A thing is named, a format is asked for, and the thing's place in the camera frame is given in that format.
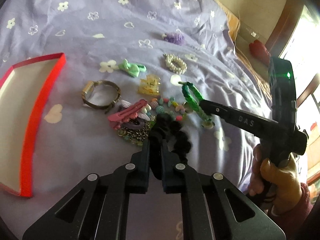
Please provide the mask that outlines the right hand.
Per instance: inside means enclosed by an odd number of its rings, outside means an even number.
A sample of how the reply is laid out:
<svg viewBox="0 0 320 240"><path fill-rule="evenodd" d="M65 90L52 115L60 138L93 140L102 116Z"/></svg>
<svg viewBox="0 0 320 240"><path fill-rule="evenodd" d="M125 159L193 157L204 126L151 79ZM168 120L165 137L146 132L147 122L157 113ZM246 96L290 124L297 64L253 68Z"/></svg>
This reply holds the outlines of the right hand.
<svg viewBox="0 0 320 240"><path fill-rule="evenodd" d="M263 180L276 185L273 200L273 213L282 215L292 210L302 197L302 189L298 178L294 157L291 155L287 166L278 168L270 159L262 158L261 145L253 150L252 174L248 186L250 196L261 194L264 190Z"/></svg>

